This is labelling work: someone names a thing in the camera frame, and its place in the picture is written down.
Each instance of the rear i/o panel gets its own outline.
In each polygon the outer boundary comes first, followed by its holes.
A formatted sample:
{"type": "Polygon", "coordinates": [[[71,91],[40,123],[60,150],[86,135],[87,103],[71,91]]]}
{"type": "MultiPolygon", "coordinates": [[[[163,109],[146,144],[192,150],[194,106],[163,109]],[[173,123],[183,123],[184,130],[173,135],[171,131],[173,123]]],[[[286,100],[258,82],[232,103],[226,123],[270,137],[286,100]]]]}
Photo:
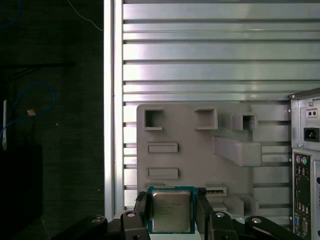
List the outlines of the rear i/o panel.
{"type": "Polygon", "coordinates": [[[295,152],[294,157],[294,232],[311,240],[311,156],[295,152]]]}

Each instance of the silver metal panel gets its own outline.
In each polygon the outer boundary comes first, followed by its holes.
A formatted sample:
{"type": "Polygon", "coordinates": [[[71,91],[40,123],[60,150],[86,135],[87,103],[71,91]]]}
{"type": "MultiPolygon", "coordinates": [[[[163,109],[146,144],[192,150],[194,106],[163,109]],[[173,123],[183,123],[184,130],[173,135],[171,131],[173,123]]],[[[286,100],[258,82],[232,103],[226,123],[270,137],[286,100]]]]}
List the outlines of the silver metal panel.
{"type": "Polygon", "coordinates": [[[123,128],[123,143],[135,144],[137,142],[137,129],[135,127],[123,128]]]}
{"type": "Polygon", "coordinates": [[[291,208],[259,208],[258,215],[260,216],[289,216],[291,208]]]}
{"type": "Polygon", "coordinates": [[[137,185],[137,169],[124,169],[124,185],[136,186],[137,185]]]}
{"type": "Polygon", "coordinates": [[[113,8],[111,1],[104,2],[104,32],[103,32],[103,125],[104,125],[104,215],[112,220],[114,209],[114,161],[113,161],[113,8]]]}
{"type": "MultiPolygon", "coordinates": [[[[298,89],[306,80],[319,80],[318,62],[255,62],[255,63],[194,63],[194,64],[128,64],[123,66],[125,81],[273,81],[269,84],[285,85],[275,80],[297,80],[291,88],[298,89]]],[[[267,82],[236,82],[251,85],[254,91],[267,82]]]]}
{"type": "Polygon", "coordinates": [[[137,165],[137,157],[136,156],[125,156],[123,158],[124,165],[137,165]]]}
{"type": "Polygon", "coordinates": [[[255,142],[288,142],[289,127],[287,125],[260,124],[252,135],[255,142]]]}
{"type": "Polygon", "coordinates": [[[288,166],[262,166],[253,168],[254,184],[287,184],[291,168],[288,166]]]}
{"type": "MultiPolygon", "coordinates": [[[[121,1],[114,1],[114,123],[123,122],[122,107],[123,105],[123,4],[121,1]]],[[[119,213],[124,210],[124,144],[123,128],[121,125],[114,124],[114,161],[115,161],[115,212],[119,213]]]]}
{"type": "MultiPolygon", "coordinates": [[[[116,63],[123,76],[114,80],[114,92],[124,92],[122,102],[114,105],[123,121],[114,124],[118,133],[123,130],[118,146],[126,145],[118,153],[124,156],[119,167],[130,169],[123,176],[129,190],[115,189],[115,200],[132,207],[136,198],[132,189],[140,103],[253,100],[259,120],[253,140],[262,144],[263,164],[286,164],[290,116],[284,101],[289,94],[320,86],[320,23],[314,21],[320,18],[319,8],[316,3],[124,4],[123,19],[117,20],[129,20],[122,26],[124,61],[116,63]]],[[[276,208],[270,205],[290,203],[288,187],[272,187],[285,185],[285,175],[274,181],[268,175],[255,177],[261,214],[276,208]]],[[[288,211],[280,212],[283,216],[288,211]]],[[[288,218],[280,218],[275,220],[286,224],[288,218]]]]}
{"type": "Polygon", "coordinates": [[[123,150],[123,154],[125,156],[136,156],[137,155],[137,149],[135,147],[125,147],[123,150]]]}
{"type": "Polygon", "coordinates": [[[292,222],[289,216],[268,216],[267,218],[281,226],[290,225],[292,222]]]}
{"type": "Polygon", "coordinates": [[[263,163],[289,163],[289,154],[270,154],[270,155],[263,155],[262,162],[263,163]]]}
{"type": "Polygon", "coordinates": [[[318,87],[316,81],[300,81],[296,84],[288,86],[286,82],[254,82],[246,81],[244,83],[237,82],[198,82],[193,84],[178,85],[174,84],[127,84],[123,86],[123,92],[129,93],[219,93],[219,92],[271,92],[276,88],[279,92],[294,92],[297,89],[304,89],[307,86],[318,87]]]}
{"type": "Polygon", "coordinates": [[[319,40],[319,32],[124,33],[124,40],[319,40]]]}
{"type": "Polygon", "coordinates": [[[290,113],[289,105],[251,105],[252,111],[256,114],[259,121],[288,121],[290,113]]]}
{"type": "Polygon", "coordinates": [[[125,4],[124,20],[305,20],[319,19],[316,3],[125,4]]]}
{"type": "Polygon", "coordinates": [[[175,33],[175,32],[318,32],[317,22],[171,22],[124,24],[124,33],[175,33]]]}
{"type": "Polygon", "coordinates": [[[278,93],[145,93],[145,94],[124,94],[123,100],[125,102],[207,102],[207,101],[284,101],[288,99],[288,95],[292,93],[278,92],[278,93]]]}
{"type": "Polygon", "coordinates": [[[258,187],[253,189],[253,197],[260,205],[290,204],[291,190],[289,187],[258,187]]]}
{"type": "Polygon", "coordinates": [[[289,145],[285,146],[262,146],[263,154],[286,154],[288,155],[291,151],[291,147],[289,145]]]}
{"type": "Polygon", "coordinates": [[[136,204],[137,190],[124,190],[124,206],[134,207],[136,204]]]}
{"type": "Polygon", "coordinates": [[[125,44],[129,60],[320,60],[319,42],[125,44]]]}

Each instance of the rectangular slot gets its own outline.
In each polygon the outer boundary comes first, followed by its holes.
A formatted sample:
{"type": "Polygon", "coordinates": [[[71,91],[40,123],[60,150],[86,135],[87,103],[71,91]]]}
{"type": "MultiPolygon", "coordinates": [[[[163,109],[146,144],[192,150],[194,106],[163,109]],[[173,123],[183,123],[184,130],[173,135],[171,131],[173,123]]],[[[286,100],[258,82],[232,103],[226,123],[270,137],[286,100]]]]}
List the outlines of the rectangular slot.
{"type": "Polygon", "coordinates": [[[207,197],[227,196],[227,187],[224,184],[206,184],[207,197]]]}
{"type": "Polygon", "coordinates": [[[243,116],[243,130],[252,131],[255,129],[255,116],[243,116]]]}
{"type": "Polygon", "coordinates": [[[178,179],[178,168],[147,168],[150,179],[178,179]]]}
{"type": "Polygon", "coordinates": [[[218,129],[218,113],[215,108],[198,108],[196,130],[218,129]]]}
{"type": "Polygon", "coordinates": [[[234,131],[253,131],[258,128],[258,119],[253,112],[232,115],[231,129],[234,131]]]}
{"type": "Polygon", "coordinates": [[[163,130],[164,111],[161,108],[144,110],[144,129],[148,131],[163,130]]]}
{"type": "Polygon", "coordinates": [[[148,153],[150,154],[169,154],[178,152],[177,142],[149,142],[148,153]]]}
{"type": "Polygon", "coordinates": [[[320,133],[320,128],[316,128],[316,127],[304,128],[304,140],[306,142],[320,143],[319,133],[320,133]]]}

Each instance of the dark background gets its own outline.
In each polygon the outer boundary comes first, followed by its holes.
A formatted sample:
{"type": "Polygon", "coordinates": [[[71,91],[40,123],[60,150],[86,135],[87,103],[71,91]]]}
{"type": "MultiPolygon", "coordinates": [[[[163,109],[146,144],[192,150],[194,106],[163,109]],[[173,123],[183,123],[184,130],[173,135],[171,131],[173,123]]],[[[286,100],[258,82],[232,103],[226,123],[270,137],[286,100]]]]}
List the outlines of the dark background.
{"type": "MultiPolygon", "coordinates": [[[[71,2],[103,28],[103,0],[71,2]]],[[[0,1],[0,26],[12,21],[19,4],[20,0],[0,1]]],[[[60,62],[76,65],[43,68],[8,85],[11,102],[35,82],[48,83],[56,92],[50,112],[8,128],[9,146],[41,147],[41,217],[51,238],[83,217],[104,214],[103,32],[76,15],[67,0],[24,0],[18,21],[0,29],[0,66],[60,62]]],[[[51,100],[47,89],[34,87],[21,99],[15,117],[31,108],[41,110],[51,100]]],[[[22,152],[14,160],[12,175],[19,174],[30,158],[22,152]]],[[[38,217],[14,239],[46,240],[48,234],[38,217]]]]}

